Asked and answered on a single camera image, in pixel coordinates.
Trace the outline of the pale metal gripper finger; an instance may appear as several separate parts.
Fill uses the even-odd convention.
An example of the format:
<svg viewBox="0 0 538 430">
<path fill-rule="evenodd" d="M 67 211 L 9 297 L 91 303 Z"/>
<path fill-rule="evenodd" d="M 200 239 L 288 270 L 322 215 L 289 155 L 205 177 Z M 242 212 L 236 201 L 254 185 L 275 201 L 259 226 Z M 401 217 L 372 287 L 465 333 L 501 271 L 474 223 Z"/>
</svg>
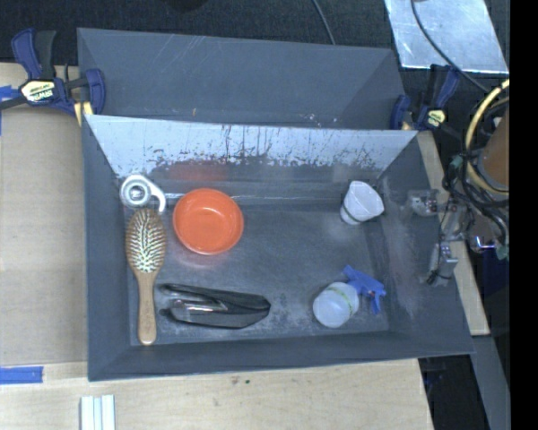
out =
<svg viewBox="0 0 538 430">
<path fill-rule="evenodd" d="M 430 286 L 446 286 L 453 278 L 458 258 L 454 256 L 449 242 L 435 244 L 430 257 L 426 283 Z"/>
<path fill-rule="evenodd" d="M 407 193 L 406 209 L 420 217 L 430 217 L 439 212 L 438 189 L 410 190 Z"/>
</svg>

